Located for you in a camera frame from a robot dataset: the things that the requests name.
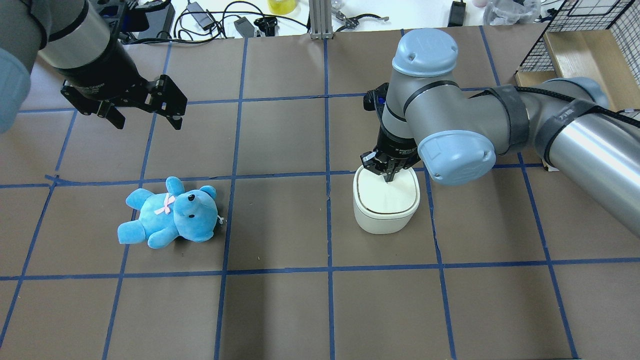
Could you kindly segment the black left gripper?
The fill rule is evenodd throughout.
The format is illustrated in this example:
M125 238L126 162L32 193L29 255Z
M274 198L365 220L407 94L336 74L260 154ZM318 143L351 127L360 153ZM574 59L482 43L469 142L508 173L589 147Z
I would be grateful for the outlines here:
M97 113L118 130L124 129L126 118L115 105L124 104L141 104L142 110L167 119L174 130L182 128L188 102L185 94L169 75L144 79L117 39L110 39L91 63L60 73L64 77L60 92L69 103L83 114Z

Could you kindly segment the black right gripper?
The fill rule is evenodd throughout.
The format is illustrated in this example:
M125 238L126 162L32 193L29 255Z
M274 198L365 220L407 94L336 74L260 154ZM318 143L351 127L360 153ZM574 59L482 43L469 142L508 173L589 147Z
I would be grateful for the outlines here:
M386 183L393 182L400 170L407 170L421 161L413 138L398 137L384 127L379 128L374 152L364 152L359 158L365 170L378 176L383 174Z

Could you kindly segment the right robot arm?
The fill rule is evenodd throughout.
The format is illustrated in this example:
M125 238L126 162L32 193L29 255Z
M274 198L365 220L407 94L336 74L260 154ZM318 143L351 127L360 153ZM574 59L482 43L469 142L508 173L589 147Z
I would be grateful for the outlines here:
M420 202L417 162L435 183L459 186L492 170L497 157L531 147L639 234L637 120L608 109L606 94L587 77L495 86L468 98L453 77L457 59L458 45L443 30L410 30L398 42L390 81L363 97L380 126L353 180L362 230L390 234L406 226Z

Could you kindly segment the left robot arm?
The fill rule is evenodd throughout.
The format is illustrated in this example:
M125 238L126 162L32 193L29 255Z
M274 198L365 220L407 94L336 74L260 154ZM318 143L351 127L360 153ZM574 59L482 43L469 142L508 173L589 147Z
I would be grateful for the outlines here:
M187 98L166 74L144 78L121 35L149 28L147 14L169 0L3 0L1 2L1 132L18 116L42 59L64 79L61 95L85 116L121 130L121 108L157 114L182 128Z

